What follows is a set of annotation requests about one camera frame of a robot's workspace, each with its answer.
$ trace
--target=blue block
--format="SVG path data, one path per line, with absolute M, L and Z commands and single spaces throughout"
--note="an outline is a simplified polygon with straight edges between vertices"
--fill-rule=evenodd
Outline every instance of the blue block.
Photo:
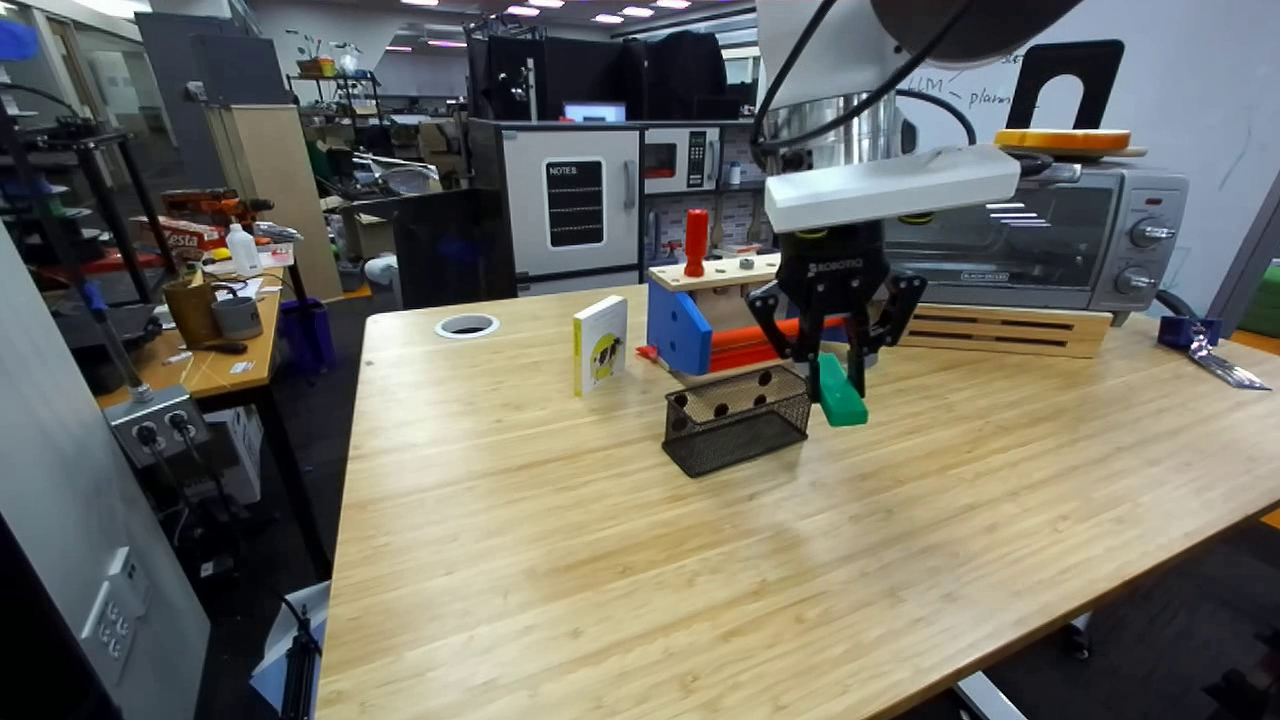
M 687 293 L 649 284 L 649 343 L 680 375 L 711 371 L 711 325 Z

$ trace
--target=shelf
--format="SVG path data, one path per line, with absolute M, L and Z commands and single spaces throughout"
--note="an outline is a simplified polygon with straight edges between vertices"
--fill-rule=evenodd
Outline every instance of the shelf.
M 78 167 L 74 151 L 30 151 L 30 167 Z

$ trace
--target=lab equipment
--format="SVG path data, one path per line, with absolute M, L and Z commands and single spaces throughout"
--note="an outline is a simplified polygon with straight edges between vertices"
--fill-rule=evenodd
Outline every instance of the lab equipment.
M 762 5 L 760 51 L 770 77 L 751 149 L 760 156 L 762 214 L 781 246 L 774 284 L 751 314 L 774 354 L 809 365 L 818 400 L 815 343 L 825 317 L 848 317 L 848 383 L 865 396 L 865 368 L 912 321 L 925 281 L 892 281 L 884 216 L 1007 201 L 1018 165 L 1000 149 L 942 149 L 907 156 L 894 83 L 925 62 L 994 62 L 1039 38 L 1078 0 L 800 0 Z M 868 303 L 886 281 L 886 317 Z M 789 343 L 770 309 L 793 299 L 800 338 Z

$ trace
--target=toaster oven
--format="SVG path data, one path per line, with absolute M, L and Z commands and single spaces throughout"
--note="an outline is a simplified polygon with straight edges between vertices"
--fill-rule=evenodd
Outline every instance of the toaster oven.
M 884 224 L 894 271 L 930 303 L 1145 314 L 1183 219 L 1188 182 L 1121 165 L 1055 165 L 1013 201 Z
M 718 129 L 644 129 L 644 194 L 711 194 L 718 186 Z

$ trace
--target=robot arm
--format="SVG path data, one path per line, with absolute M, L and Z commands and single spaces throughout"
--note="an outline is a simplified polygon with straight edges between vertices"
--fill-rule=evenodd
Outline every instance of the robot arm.
M 749 309 L 781 355 L 809 365 L 818 400 L 815 343 L 825 317 L 848 317 L 848 383 L 907 327 L 925 281 L 886 275 L 884 216 L 1007 201 L 1018 165 L 994 149 L 903 156 L 894 83 L 925 62 L 992 62 L 1039 38 L 1078 0 L 755 0 L 770 83 L 755 114 L 762 214 L 781 237 L 781 275 Z M 886 281 L 886 309 L 868 317 Z M 789 343 L 770 314 L 800 314 Z
M 903 156 L 894 83 L 925 62 L 994 62 L 1078 0 L 755 0 L 770 77 L 755 149 L 802 156 L 767 175 L 774 232 L 963 209 L 1016 194 L 1016 161 L 994 149 Z

